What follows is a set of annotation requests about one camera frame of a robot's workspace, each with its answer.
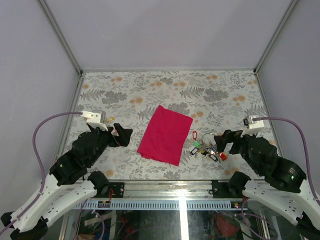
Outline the small yellow key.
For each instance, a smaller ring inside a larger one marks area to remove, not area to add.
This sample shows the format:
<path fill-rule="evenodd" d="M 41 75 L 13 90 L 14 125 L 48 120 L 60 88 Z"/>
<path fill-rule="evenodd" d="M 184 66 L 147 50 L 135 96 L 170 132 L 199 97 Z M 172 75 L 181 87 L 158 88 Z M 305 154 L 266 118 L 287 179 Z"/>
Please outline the small yellow key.
<path fill-rule="evenodd" d="M 114 120 L 115 120 L 114 117 L 107 117 L 107 118 L 105 118 L 104 122 L 105 122 L 105 123 L 111 123 L 111 122 L 113 122 Z"/>

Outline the large keyring with keys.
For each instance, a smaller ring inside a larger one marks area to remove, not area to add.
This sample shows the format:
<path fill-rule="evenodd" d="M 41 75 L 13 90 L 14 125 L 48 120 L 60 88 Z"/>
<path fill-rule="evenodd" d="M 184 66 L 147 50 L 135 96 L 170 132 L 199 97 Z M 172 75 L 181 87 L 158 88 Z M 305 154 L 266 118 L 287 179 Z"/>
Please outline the large keyring with keys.
<path fill-rule="evenodd" d="M 190 155 L 194 157 L 200 155 L 201 158 L 209 158 L 218 163 L 226 161 L 228 156 L 224 152 L 218 151 L 214 136 L 212 132 L 206 132 L 198 137 L 198 132 L 194 130 L 192 132 L 194 148 L 190 151 Z"/>

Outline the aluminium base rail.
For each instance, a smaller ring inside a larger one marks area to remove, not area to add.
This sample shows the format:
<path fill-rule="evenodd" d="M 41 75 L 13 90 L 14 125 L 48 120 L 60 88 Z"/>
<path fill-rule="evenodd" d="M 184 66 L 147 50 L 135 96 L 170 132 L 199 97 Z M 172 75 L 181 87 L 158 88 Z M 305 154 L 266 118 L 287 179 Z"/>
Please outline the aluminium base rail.
<path fill-rule="evenodd" d="M 217 198 L 211 180 L 127 180 L 123 197 L 89 199 L 83 210 L 227 210 L 239 211 L 242 197 Z"/>

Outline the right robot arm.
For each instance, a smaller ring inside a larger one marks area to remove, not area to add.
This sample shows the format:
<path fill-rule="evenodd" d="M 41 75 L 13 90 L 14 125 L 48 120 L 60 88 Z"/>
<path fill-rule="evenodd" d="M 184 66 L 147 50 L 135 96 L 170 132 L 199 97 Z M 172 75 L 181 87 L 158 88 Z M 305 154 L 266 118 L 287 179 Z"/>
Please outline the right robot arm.
<path fill-rule="evenodd" d="M 280 157 L 277 148 L 263 137 L 225 130 L 214 136 L 218 152 L 231 144 L 229 154 L 239 154 L 251 169 L 274 189 L 287 192 L 281 196 L 265 189 L 243 172 L 235 171 L 227 183 L 233 197 L 251 198 L 280 214 L 309 240 L 320 238 L 320 206 L 316 202 L 307 175 L 293 161 Z"/>

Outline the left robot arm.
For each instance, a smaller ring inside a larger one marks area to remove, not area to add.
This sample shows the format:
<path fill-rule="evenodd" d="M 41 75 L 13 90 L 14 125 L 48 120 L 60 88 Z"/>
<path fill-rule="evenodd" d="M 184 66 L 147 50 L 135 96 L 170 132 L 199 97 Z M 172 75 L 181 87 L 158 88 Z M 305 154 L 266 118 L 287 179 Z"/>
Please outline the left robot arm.
<path fill-rule="evenodd" d="M 127 147 L 133 130 L 119 123 L 105 130 L 89 127 L 72 143 L 50 168 L 44 186 L 35 193 L 36 201 L 29 200 L 20 209 L 6 212 L 0 220 L 13 229 L 12 240 L 40 240 L 48 229 L 65 213 L 95 196 L 105 197 L 110 182 L 101 171 L 93 171 L 78 187 L 72 186 L 88 173 L 108 147 Z"/>

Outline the pink folded cloth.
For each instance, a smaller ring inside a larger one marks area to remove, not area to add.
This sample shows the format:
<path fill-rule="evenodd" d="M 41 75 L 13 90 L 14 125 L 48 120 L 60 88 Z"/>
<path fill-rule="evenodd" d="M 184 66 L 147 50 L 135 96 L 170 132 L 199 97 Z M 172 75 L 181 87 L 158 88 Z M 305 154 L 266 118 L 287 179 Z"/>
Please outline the pink folded cloth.
<path fill-rule="evenodd" d="M 159 105 L 152 115 L 137 152 L 141 157 L 179 166 L 193 119 Z"/>

